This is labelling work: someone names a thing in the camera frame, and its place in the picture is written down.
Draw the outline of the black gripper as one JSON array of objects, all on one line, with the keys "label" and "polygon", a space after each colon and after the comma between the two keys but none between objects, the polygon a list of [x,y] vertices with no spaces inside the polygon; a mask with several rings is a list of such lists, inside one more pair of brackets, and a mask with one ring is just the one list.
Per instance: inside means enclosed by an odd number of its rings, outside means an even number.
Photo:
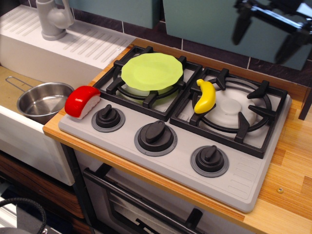
[{"label": "black gripper", "polygon": [[232,35],[234,45],[239,45],[253,17],[291,34],[278,49],[274,58],[276,64],[285,63],[312,35],[312,6],[303,0],[270,0],[268,3],[237,0],[234,8],[238,12]]}]

